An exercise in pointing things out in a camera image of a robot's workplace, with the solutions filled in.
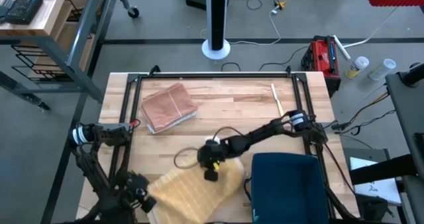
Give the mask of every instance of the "black clamp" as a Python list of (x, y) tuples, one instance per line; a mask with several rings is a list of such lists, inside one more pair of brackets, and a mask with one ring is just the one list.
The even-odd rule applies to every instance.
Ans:
[(287, 72), (288, 78), (291, 78), (292, 77), (292, 69), (291, 68), (292, 67), (290, 65), (287, 66), (287, 68), (286, 68), (286, 72)]
[(150, 72), (148, 73), (148, 77), (152, 77), (155, 72), (160, 72), (160, 68), (158, 65), (154, 65)]

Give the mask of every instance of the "white bottle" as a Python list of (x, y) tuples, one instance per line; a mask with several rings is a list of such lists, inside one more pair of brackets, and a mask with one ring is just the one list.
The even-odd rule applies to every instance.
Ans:
[(384, 78), (390, 71), (396, 68), (396, 63), (392, 59), (386, 58), (383, 62), (372, 70), (368, 77), (373, 81), (378, 81)]
[(366, 57), (360, 56), (350, 65), (349, 69), (344, 74), (347, 78), (353, 79), (369, 64), (370, 61)]

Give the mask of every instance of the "tower fan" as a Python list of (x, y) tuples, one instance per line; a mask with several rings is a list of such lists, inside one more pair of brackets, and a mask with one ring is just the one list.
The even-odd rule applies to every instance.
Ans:
[(221, 60), (230, 53), (225, 38), (228, 0), (206, 0), (207, 40), (203, 42), (203, 54), (212, 60)]

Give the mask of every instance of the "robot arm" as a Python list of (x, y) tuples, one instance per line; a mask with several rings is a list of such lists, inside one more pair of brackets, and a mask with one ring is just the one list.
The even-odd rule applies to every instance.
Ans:
[(205, 145), (197, 151), (197, 161), (206, 168), (204, 178), (217, 181), (215, 171), (220, 162), (227, 158), (235, 158), (248, 151), (250, 146), (270, 138), (274, 135), (288, 135), (290, 137), (308, 137), (311, 142), (323, 144), (328, 141), (321, 124), (315, 123), (315, 116), (306, 115), (305, 111), (288, 111), (281, 118), (274, 119), (267, 125), (245, 135), (227, 137), (218, 144), (207, 140)]
[(97, 152), (101, 144), (125, 146), (131, 140), (132, 129), (133, 126), (127, 123), (88, 124), (78, 125), (70, 133), (76, 164), (99, 197), (89, 214), (78, 221), (93, 221), (101, 214), (101, 221), (118, 219), (120, 223), (134, 223), (133, 204), (138, 202), (141, 209), (148, 213), (156, 203), (153, 197), (148, 196), (149, 181), (144, 176), (125, 169), (109, 182), (98, 161)]

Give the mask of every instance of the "yellow cloth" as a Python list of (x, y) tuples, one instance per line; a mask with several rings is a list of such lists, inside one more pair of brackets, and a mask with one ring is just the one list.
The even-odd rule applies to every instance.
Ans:
[(188, 170), (174, 168), (148, 187), (157, 204), (147, 217), (153, 224), (205, 223), (213, 210), (242, 184), (244, 169), (238, 158), (220, 164), (219, 179), (203, 179), (199, 165)]

